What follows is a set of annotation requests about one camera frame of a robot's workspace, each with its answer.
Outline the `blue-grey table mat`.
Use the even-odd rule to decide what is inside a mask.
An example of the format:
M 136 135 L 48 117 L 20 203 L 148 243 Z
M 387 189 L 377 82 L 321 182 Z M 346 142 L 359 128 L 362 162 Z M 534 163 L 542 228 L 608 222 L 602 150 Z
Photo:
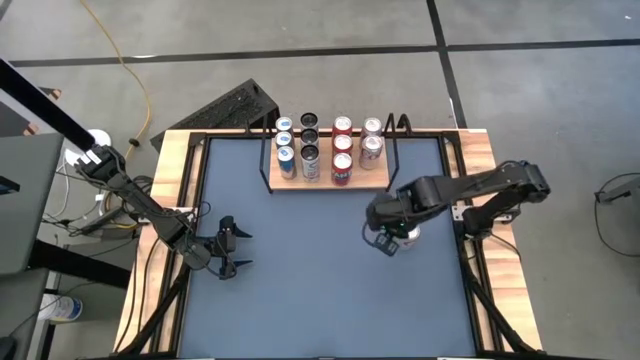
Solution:
M 409 249 L 386 256 L 361 227 L 372 194 L 273 191 L 259 141 L 210 143 L 204 236 L 233 216 L 252 238 L 219 280 L 192 274 L 184 358 L 470 356 L 475 351 L 451 217 L 423 223 Z

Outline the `grey cabinet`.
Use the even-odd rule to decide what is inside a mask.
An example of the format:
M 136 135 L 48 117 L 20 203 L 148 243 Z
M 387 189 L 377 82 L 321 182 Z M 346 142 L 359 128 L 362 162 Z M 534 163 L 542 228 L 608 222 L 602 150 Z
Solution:
M 37 235 L 62 143 L 53 133 L 0 138 L 0 176 L 20 186 L 0 195 L 0 276 L 46 265 L 52 246 Z

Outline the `black pole white base stand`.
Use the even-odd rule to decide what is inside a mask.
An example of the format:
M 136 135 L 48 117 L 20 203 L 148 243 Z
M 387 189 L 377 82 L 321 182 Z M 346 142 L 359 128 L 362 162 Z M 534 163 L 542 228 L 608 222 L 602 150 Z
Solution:
M 98 166 L 117 158 L 109 146 L 98 145 L 87 130 L 2 58 L 0 89 L 78 147 L 81 150 L 83 166 L 89 163 Z

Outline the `black metal shelf side frame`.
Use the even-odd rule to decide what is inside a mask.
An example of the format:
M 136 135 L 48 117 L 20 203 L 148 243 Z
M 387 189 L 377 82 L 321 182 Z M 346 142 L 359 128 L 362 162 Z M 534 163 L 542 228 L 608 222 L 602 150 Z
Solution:
M 394 169 L 391 173 L 389 183 L 386 187 L 386 192 L 389 192 L 400 170 L 398 139 L 400 137 L 413 134 L 413 128 L 409 117 L 405 113 L 403 113 L 400 115 L 399 120 L 396 121 L 394 114 L 390 113 L 387 117 L 382 134 L 385 139 L 390 139 L 392 141 Z
M 268 140 L 271 139 L 272 133 L 273 133 L 273 130 L 272 130 L 273 125 L 271 124 L 272 120 L 273 120 L 273 117 L 271 115 L 267 115 L 262 122 L 262 129 L 261 129 L 261 135 L 260 135 L 260 156 L 259 156 L 259 166 L 258 166 L 260 176 L 269 194 L 272 194 L 273 190 L 270 186 L 269 179 L 265 171 L 265 164 L 266 164 L 266 143 Z

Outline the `white blue plastic container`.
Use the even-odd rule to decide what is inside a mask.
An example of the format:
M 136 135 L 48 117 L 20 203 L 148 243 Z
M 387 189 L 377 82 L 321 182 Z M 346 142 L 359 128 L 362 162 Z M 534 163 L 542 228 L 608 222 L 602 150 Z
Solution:
M 56 295 L 44 294 L 37 319 L 39 321 L 72 322 L 83 311 L 83 302 L 80 299 Z

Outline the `black metal table frame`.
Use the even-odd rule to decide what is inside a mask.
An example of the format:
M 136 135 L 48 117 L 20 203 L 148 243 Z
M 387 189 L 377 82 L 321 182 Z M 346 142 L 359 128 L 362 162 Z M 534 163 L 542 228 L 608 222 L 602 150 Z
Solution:
M 205 145 L 209 140 L 226 139 L 237 141 L 260 141 L 261 130 L 244 133 L 240 129 L 222 130 L 169 130 L 161 148 L 156 167 L 155 180 L 152 186 L 151 197 L 160 205 L 169 207 L 177 205 L 181 195 L 187 196 L 188 207 L 198 203 L 196 198 L 198 181 L 205 177 Z M 440 153 L 443 154 L 443 170 L 451 170 L 453 175 L 475 174 L 481 171 L 489 171 L 496 167 L 496 162 L 491 147 L 489 135 L 486 129 L 416 129 L 411 136 L 425 136 L 436 140 L 443 140 L 445 145 Z M 270 140 L 266 146 L 270 148 L 266 154 L 265 169 L 269 170 Z M 294 193 L 309 192 L 315 190 L 293 190 Z M 146 224 L 142 227 L 141 237 L 136 252 L 135 271 L 132 270 L 129 287 L 125 299 L 125 306 L 121 316 L 118 339 L 123 339 L 119 354 L 123 354 L 126 347 L 133 345 L 134 335 L 139 335 L 142 330 L 136 330 L 142 321 L 150 322 L 152 310 L 160 307 L 164 300 L 163 295 L 177 278 L 181 260 L 174 256 L 165 245 L 153 244 L 157 234 L 155 229 Z M 143 355 L 152 354 L 151 358 L 159 359 L 161 355 L 175 355 L 177 345 L 172 345 L 172 339 L 178 339 L 178 325 L 181 317 L 178 316 L 179 301 L 173 299 L 166 313 L 160 318 L 160 322 L 151 331 L 150 338 L 143 344 L 140 350 L 140 358 Z M 129 328 L 126 328 L 127 311 L 131 310 L 132 320 Z M 538 330 L 533 319 L 531 309 L 527 310 L 525 320 L 518 320 L 517 330 L 521 330 L 525 340 L 532 344 L 540 345 Z M 488 315 L 482 312 L 480 315 L 481 340 L 490 338 L 490 321 Z

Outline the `silver Diet Coke can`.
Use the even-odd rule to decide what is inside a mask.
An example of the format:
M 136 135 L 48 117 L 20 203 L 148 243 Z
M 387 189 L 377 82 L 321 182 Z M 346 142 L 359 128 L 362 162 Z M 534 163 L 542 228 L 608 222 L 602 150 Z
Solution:
M 382 134 L 382 122 L 376 117 L 369 117 L 364 121 L 361 136 L 363 138 L 368 136 L 380 136 Z
M 401 250 L 409 250 L 420 238 L 420 235 L 420 227 L 416 226 L 414 229 L 408 232 L 406 238 L 397 238 L 396 242 L 398 243 Z
M 359 165 L 365 170 L 374 169 L 378 163 L 384 147 L 384 140 L 377 135 L 367 136 L 361 142 Z

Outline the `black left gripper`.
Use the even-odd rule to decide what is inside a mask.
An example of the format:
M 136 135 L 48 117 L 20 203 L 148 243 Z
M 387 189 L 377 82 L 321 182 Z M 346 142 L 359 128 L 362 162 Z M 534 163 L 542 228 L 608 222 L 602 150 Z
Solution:
M 231 258 L 231 254 L 236 249 L 236 237 L 252 238 L 252 235 L 241 230 L 233 216 L 225 216 L 219 221 L 219 229 L 215 236 L 201 238 L 201 243 L 210 255 L 221 260 L 219 270 L 213 271 L 220 280 L 233 278 L 237 274 L 237 267 L 253 263 L 253 260 Z

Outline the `black perforated metal crate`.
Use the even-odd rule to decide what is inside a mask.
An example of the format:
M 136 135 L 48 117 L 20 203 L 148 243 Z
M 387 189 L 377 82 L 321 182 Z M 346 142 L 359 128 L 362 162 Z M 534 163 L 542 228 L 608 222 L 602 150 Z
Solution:
M 250 78 L 150 139 L 160 152 L 168 130 L 274 128 L 281 116 L 277 103 Z

